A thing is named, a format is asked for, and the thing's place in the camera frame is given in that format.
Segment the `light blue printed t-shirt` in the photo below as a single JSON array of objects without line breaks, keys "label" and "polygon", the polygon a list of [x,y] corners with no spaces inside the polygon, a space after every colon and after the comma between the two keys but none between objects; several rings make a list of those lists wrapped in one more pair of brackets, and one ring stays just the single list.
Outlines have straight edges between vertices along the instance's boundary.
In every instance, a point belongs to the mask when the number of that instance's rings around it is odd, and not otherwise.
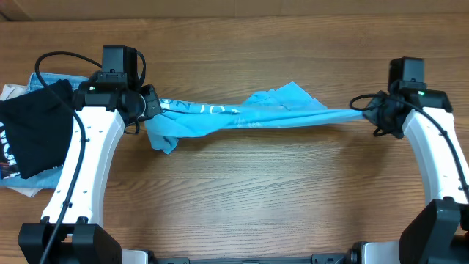
[{"label": "light blue printed t-shirt", "polygon": [[295,82],[255,92],[240,105],[161,99],[162,113],[147,120],[153,149],[170,154],[182,138],[199,138],[227,129],[299,128],[362,120],[352,109],[330,109]]}]

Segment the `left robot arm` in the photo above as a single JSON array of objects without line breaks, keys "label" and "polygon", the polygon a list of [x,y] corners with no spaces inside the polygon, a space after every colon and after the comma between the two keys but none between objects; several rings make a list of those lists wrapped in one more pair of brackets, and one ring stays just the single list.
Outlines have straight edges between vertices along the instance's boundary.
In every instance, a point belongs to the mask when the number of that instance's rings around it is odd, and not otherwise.
[{"label": "left robot arm", "polygon": [[23,224],[18,244],[28,263],[153,263],[151,251],[123,249],[103,229],[103,198],[126,126],[161,113],[151,84],[101,73],[73,96],[73,133],[56,190],[40,222]]}]

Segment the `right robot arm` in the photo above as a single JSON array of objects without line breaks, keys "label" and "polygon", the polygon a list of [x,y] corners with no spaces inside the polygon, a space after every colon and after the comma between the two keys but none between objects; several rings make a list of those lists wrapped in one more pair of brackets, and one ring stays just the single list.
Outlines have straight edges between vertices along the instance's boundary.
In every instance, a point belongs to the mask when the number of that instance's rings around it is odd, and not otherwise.
[{"label": "right robot arm", "polygon": [[399,81],[387,92],[366,95],[363,115],[376,126],[374,136],[406,138],[415,154],[425,208],[396,241],[361,242],[349,263],[467,263],[468,163],[459,145],[453,109],[443,91],[424,83]]}]

